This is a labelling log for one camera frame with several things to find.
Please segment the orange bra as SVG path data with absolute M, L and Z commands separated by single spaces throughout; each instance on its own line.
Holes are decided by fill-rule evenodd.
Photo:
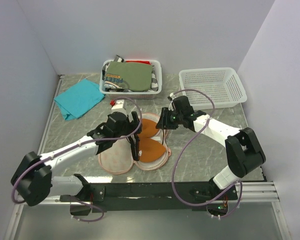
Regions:
M 156 123 L 153 120 L 142 119 L 141 133 L 139 137 L 139 161 L 151 163 L 161 158 L 166 152 L 166 148 L 157 140 L 152 139 L 158 132 Z

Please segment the floral pink bra laundry bag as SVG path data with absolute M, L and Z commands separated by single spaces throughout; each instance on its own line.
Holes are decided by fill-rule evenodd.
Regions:
M 143 113 L 142 119 L 149 119 L 157 124 L 160 117 L 154 113 Z M 103 170 L 113 175 L 127 173 L 134 165 L 143 171 L 157 170 L 168 161 L 171 155 L 171 149 L 166 144 L 168 133 L 168 130 L 159 129 L 159 132 L 152 137 L 153 140 L 158 141 L 165 147 L 164 155 L 156 161 L 150 163 L 134 161 L 130 144 L 128 143 L 128 139 L 125 138 L 118 140 L 110 149 L 102 152 L 98 157 L 98 163 Z

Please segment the white clothes basket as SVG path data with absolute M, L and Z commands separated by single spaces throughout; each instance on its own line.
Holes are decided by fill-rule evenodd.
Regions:
M 158 90 L 157 91 L 143 91 L 143 92 L 133 92 L 133 91 L 128 91 L 128 92 L 109 92 L 105 90 L 104 84 L 105 81 L 103 80 L 102 75 L 100 75 L 100 80 L 99 80 L 99 90 L 101 93 L 107 95 L 109 98 L 114 99 L 118 97 L 128 97 L 131 99 L 136 99 L 136 100 L 152 100 L 156 98 L 156 96 L 162 91 L 162 85 L 163 85 L 163 75 L 162 75 L 162 66 L 161 63 L 158 60 L 154 59 L 149 59 L 148 60 L 155 72 L 156 80 L 158 83 Z

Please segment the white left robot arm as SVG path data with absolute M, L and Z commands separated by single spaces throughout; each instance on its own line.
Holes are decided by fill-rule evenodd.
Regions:
M 139 137 L 142 118 L 133 111 L 131 117 L 121 112 L 108 115 L 107 121 L 99 124 L 85 136 L 65 147 L 42 153 L 27 153 L 13 177 L 11 199 L 19 204 L 15 197 L 18 193 L 23 203 L 36 206 L 52 196 L 69 196 L 78 201 L 90 197 L 93 190 L 91 184 L 80 174 L 70 177 L 60 177 L 57 174 L 70 165 L 85 158 L 99 155 L 110 149 L 121 139 L 129 139 L 134 159 L 139 160 Z

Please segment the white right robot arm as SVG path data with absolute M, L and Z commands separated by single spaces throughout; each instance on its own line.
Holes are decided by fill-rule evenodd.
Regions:
M 179 126 L 203 134 L 225 148 L 227 165 L 208 182 L 210 196 L 221 199 L 227 187 L 241 180 L 266 162 L 266 156 L 252 128 L 240 129 L 194 110 L 184 95 L 171 100 L 170 107 L 161 109 L 156 125 L 160 130 L 176 130 Z

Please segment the black grey striped garment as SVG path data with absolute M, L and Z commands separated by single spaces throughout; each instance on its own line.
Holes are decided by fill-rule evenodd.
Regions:
M 122 62 L 122 63 L 126 63 L 126 60 L 124 60 L 122 57 L 120 57 L 120 56 L 116 56 L 115 58 L 114 58 L 114 60 L 111 60 L 111 61 L 114 61 L 114 62 Z M 104 79 L 104 76 L 105 76 L 105 72 L 106 72 L 106 70 L 107 70 L 107 68 L 108 68 L 108 65 L 109 65 L 109 63 L 111 62 L 111 61 L 109 61 L 109 62 L 107 62 L 107 63 L 105 63 L 104 65 L 103 65 L 103 67 L 102 67 L 102 71 L 101 71 L 101 73 L 102 73 L 102 79 Z M 153 65 L 151 64 L 151 66 L 152 66 L 152 82 L 151 82 L 151 88 L 150 88 L 150 90 L 147 90 L 147 91 L 145 91 L 145 92 L 155 92 L 155 91 L 157 91 L 158 90 L 158 82 L 157 82 L 157 79 L 156 79 L 156 75 L 155 75 L 155 70 L 154 70 L 154 67 L 153 67 Z M 107 92 L 128 92 L 128 91 L 119 91 L 119 90 L 106 90 Z

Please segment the green printed t-shirt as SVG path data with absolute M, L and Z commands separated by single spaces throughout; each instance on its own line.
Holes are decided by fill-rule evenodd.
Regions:
M 138 62 L 111 61 L 103 80 L 107 91 L 145 92 L 151 89 L 152 66 Z

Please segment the red garment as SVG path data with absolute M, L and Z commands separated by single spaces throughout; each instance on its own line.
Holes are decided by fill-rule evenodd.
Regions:
M 151 62 L 148 60 L 126 60 L 126 63 L 139 63 L 139 64 L 146 64 L 151 65 Z

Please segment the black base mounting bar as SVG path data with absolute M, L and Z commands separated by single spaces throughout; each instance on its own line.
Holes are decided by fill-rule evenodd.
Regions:
M 178 195 L 186 202 L 201 204 L 222 191 L 207 181 L 176 182 Z M 105 212 L 183 210 L 205 211 L 205 206 L 189 206 L 175 196 L 170 182 L 91 183 L 80 200 Z

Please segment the teal folded cloth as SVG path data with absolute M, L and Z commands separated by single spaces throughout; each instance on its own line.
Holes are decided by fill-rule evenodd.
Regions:
M 105 95 L 100 92 L 99 88 L 97 83 L 84 78 L 65 92 L 57 95 L 54 102 L 63 119 L 65 121 L 79 119 L 101 102 Z

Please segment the white empty mesh basket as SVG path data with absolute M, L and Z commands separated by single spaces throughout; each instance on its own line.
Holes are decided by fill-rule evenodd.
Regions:
M 248 97 L 237 72 L 231 67 L 187 69 L 179 72 L 182 94 L 187 96 L 196 110 L 212 107 L 210 100 L 197 91 L 206 94 L 215 108 L 232 108 L 247 101 Z

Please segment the aluminium rail frame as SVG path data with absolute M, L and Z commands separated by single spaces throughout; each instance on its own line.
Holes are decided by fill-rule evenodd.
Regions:
M 208 181 L 228 164 L 225 140 L 196 135 L 180 127 L 158 133 L 171 151 L 165 164 L 143 170 L 133 162 L 130 145 L 117 141 L 97 154 L 89 143 L 60 154 L 110 113 L 109 99 L 83 118 L 71 122 L 48 120 L 38 153 L 17 169 L 20 175 L 38 160 L 24 182 L 30 204 L 14 216 L 13 240 L 286 240 L 289 234 L 272 182 L 263 180 L 261 149 L 248 145 L 239 207 L 225 218 L 210 218 L 204 205 L 213 193 Z

